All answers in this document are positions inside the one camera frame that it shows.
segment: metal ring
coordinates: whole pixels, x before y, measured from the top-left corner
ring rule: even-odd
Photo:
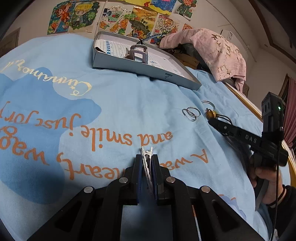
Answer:
[[[189,118],[185,113],[184,110],[187,112],[188,115],[190,115],[189,113],[191,113],[192,115],[190,115],[191,117],[194,117],[194,119]],[[195,116],[194,113],[192,113],[190,110],[187,109],[182,109],[182,113],[184,116],[186,116],[190,121],[196,121],[197,117]]]
[[[195,110],[197,110],[198,111],[198,113],[199,113],[199,115],[195,115],[195,114],[193,114],[193,115],[191,115],[189,112],[191,112],[192,113],[192,111],[190,111],[189,109],[195,109]],[[199,109],[197,109],[197,108],[195,108],[195,107],[188,107],[187,108],[187,110],[189,111],[189,112],[187,112],[188,113],[188,115],[190,115],[191,117],[199,117],[202,113],[200,112],[200,110]]]
[[[215,105],[211,102],[211,101],[208,101],[208,100],[203,100],[202,103],[207,103],[207,104],[210,104],[211,106],[213,106],[213,110],[215,110]]]

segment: light blue bedsheet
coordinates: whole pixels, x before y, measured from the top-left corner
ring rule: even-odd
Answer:
[[[83,187],[122,175],[142,142],[172,176],[210,186],[267,240],[242,164],[250,152],[209,126],[210,106],[201,101],[255,134],[262,123],[203,71],[191,70],[202,83],[191,91],[92,69],[91,45],[75,34],[42,37],[0,59],[0,219],[13,238],[27,240]],[[190,106],[202,112],[195,122],[181,112]],[[282,172],[289,184],[288,167]],[[154,204],[145,182],[140,204],[123,209],[121,234],[123,241],[172,240],[170,209]]]

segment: red curtain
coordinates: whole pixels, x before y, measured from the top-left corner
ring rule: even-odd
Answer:
[[[287,108],[284,118],[284,139],[287,145],[292,148],[293,140],[296,137],[296,81],[290,78]]]

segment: pink cloth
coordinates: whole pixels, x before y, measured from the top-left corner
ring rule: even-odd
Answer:
[[[237,78],[235,87],[242,93],[246,81],[246,61],[239,49],[222,35],[209,29],[187,29],[164,37],[161,49],[176,48],[179,44],[192,43],[206,62],[216,81]]]
[[[296,137],[296,81],[290,78],[287,108],[284,118],[284,139],[291,148]]]

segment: sleeve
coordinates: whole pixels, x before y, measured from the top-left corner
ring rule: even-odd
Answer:
[[[287,193],[284,200],[278,205],[276,229],[279,237],[283,234],[288,224],[296,213],[296,188],[285,186]],[[268,208],[269,216],[273,222],[275,208]]]

